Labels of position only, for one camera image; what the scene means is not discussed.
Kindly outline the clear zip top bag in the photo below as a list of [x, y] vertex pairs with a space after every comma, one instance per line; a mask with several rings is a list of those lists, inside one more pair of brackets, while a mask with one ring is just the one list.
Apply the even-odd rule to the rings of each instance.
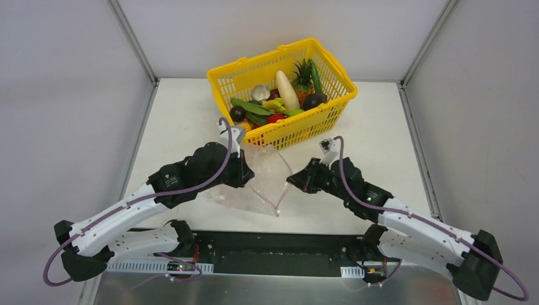
[[210, 198], [228, 208], [278, 217], [280, 206], [290, 190], [287, 177], [292, 175], [291, 166], [272, 145], [245, 144], [242, 148], [254, 178], [238, 189], [225, 185], [212, 188]]

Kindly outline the yellow banana bunch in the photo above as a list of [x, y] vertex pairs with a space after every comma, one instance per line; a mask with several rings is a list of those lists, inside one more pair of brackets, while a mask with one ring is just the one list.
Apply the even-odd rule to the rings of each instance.
[[284, 100], [282, 98], [267, 100], [262, 106], [272, 113], [285, 114], [287, 112], [284, 106]]

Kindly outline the white radish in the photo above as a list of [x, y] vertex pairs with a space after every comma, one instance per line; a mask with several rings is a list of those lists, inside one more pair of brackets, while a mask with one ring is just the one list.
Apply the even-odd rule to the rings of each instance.
[[284, 106], [288, 111], [300, 108], [296, 92], [286, 74], [281, 70], [276, 72], [276, 85], [280, 97], [284, 100]]

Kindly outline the yellow plastic basket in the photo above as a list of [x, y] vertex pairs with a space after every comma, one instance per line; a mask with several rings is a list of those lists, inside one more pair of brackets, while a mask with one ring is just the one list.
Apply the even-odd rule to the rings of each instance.
[[315, 38], [207, 72], [215, 102], [246, 131], [244, 143], [276, 149], [334, 127], [358, 89]]

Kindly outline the toy pineapple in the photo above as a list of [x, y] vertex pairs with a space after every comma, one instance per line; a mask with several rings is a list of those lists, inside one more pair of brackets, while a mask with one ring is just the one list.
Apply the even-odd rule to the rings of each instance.
[[297, 95], [300, 108], [302, 108], [305, 98], [315, 91], [311, 80], [312, 64], [308, 60], [302, 59], [302, 61], [295, 63], [294, 66], [296, 70], [291, 84]]

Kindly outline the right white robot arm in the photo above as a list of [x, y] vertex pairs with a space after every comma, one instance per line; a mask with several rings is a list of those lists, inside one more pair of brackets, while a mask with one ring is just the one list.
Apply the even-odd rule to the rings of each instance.
[[349, 158], [326, 165], [312, 158], [287, 177], [304, 193], [323, 191], [341, 200], [355, 216], [372, 226], [361, 242], [362, 255], [371, 261], [382, 255], [413, 262], [451, 280], [468, 296], [486, 301], [494, 290], [503, 258], [495, 237], [448, 226], [406, 205], [390, 192], [364, 180]]

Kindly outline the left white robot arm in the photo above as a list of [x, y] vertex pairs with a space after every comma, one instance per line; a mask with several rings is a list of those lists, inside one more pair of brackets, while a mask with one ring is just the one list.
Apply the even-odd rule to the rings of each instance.
[[133, 231], [142, 221], [193, 201], [211, 187], [245, 187], [255, 176], [243, 149], [229, 153], [209, 142], [182, 161], [162, 166], [133, 194], [87, 220], [61, 220], [54, 226], [62, 265], [75, 282], [89, 280], [123, 259], [164, 253], [188, 256], [194, 234], [184, 220]]

